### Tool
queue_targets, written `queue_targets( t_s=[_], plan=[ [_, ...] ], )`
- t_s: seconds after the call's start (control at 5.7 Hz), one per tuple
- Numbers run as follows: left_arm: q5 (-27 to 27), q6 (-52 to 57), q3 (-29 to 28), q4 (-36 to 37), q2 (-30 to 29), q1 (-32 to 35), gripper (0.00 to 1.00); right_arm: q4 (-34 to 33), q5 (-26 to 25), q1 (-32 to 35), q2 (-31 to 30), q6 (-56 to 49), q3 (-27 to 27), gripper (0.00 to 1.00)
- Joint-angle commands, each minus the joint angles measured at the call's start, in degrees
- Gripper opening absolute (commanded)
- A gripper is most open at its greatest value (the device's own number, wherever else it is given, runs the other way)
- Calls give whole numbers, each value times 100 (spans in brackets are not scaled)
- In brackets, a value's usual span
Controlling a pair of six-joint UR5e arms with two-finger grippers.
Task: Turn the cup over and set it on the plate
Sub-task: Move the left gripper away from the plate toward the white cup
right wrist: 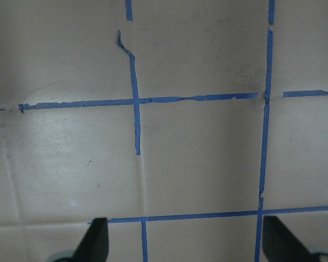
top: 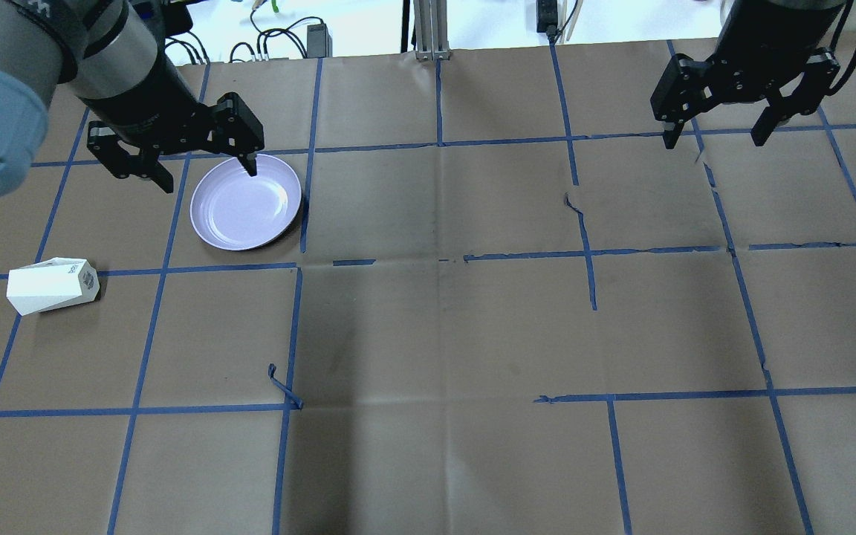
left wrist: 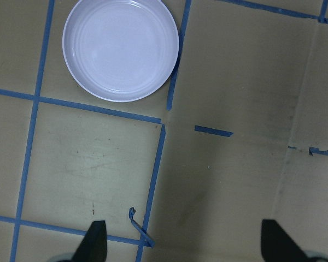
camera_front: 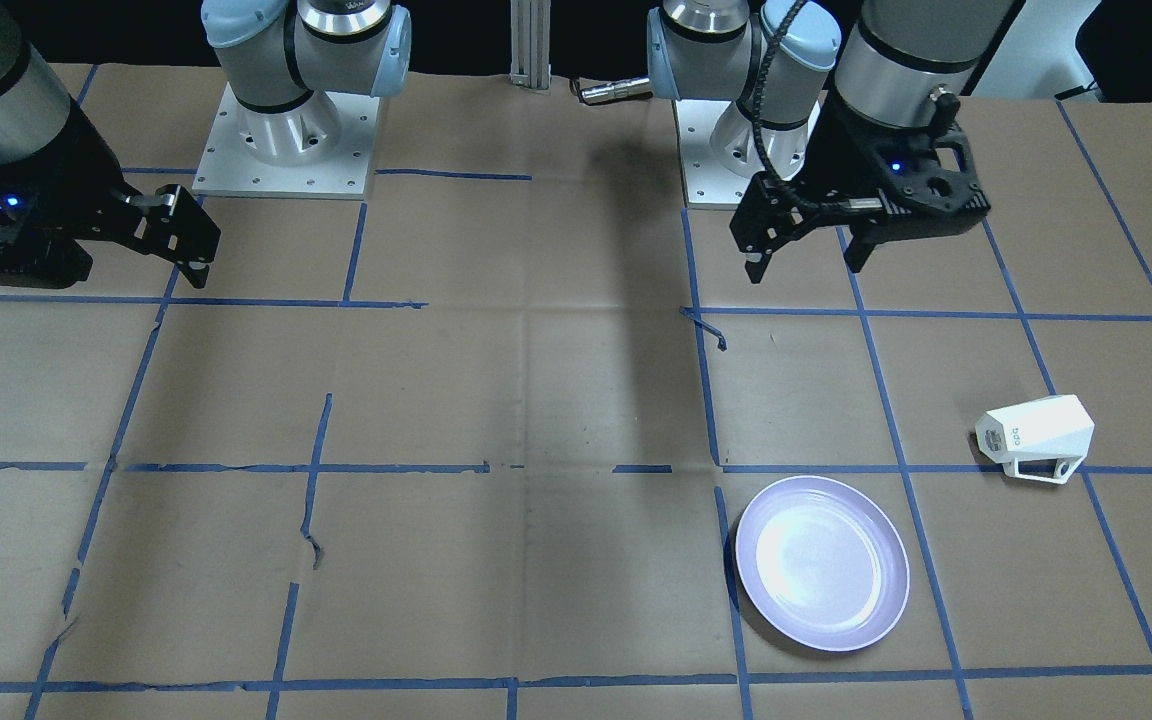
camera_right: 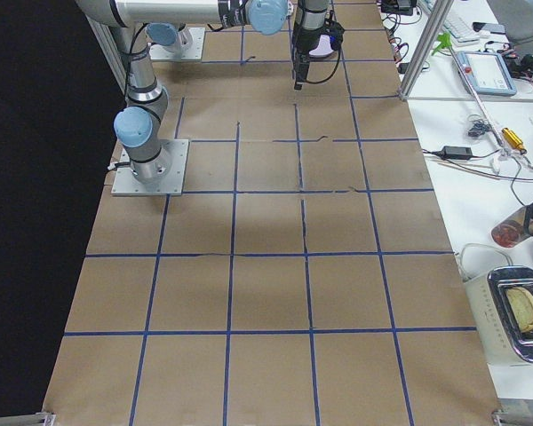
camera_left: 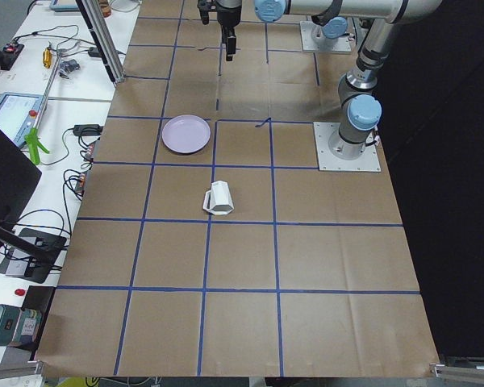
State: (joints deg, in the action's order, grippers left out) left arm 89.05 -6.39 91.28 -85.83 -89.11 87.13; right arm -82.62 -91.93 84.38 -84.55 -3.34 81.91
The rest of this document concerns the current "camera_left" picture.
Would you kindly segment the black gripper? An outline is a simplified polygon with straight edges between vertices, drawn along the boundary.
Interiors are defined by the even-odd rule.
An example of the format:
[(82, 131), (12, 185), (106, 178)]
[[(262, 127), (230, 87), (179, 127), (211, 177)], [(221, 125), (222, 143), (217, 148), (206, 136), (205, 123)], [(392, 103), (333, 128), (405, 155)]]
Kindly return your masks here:
[(216, 13), (222, 26), (222, 43), (226, 50), (225, 60), (233, 61), (236, 54), (235, 28), (241, 19), (241, 0), (198, 0), (197, 8), (203, 25), (209, 23), (209, 14)]

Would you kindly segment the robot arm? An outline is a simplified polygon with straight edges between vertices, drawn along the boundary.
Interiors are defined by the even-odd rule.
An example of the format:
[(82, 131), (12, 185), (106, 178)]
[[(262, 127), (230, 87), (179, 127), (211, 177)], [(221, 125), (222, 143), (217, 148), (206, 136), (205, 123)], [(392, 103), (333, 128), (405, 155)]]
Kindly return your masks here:
[(336, 16), (372, 19), (356, 64), (340, 80), (338, 94), (342, 109), (339, 128), (328, 141), (331, 153), (342, 160), (355, 160), (366, 148), (369, 133), (378, 125), (382, 107), (372, 96), (378, 71), (390, 54), (400, 27), (434, 12), (440, 1), (255, 1), (256, 16), (275, 22), (283, 15), (309, 15), (325, 26)]
[[(290, 1), (255, 1), (255, 14), (260, 21), (278, 21), (289, 9)], [(315, 25), (314, 37), (335, 39), (341, 37), (348, 27), (345, 18), (339, 16), (342, 1), (332, 4), (311, 21)], [(216, 13), (221, 28), (221, 42), (226, 50), (226, 61), (232, 61), (236, 54), (235, 28), (240, 23), (242, 1), (197, 1), (197, 8), (204, 25), (210, 21), (209, 14)]]

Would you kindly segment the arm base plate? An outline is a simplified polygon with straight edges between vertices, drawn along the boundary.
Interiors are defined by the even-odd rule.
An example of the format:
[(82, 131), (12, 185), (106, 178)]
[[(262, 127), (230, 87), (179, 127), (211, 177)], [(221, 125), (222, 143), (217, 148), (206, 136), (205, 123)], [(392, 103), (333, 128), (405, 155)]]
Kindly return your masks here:
[(350, 144), (340, 136), (339, 126), (339, 123), (313, 122), (319, 170), (380, 173), (382, 169), (373, 133), (369, 133), (362, 144)]
[(347, 20), (339, 17), (323, 27), (312, 21), (302, 21), (300, 23), (302, 49), (304, 52), (349, 54), (352, 48), (347, 29)]

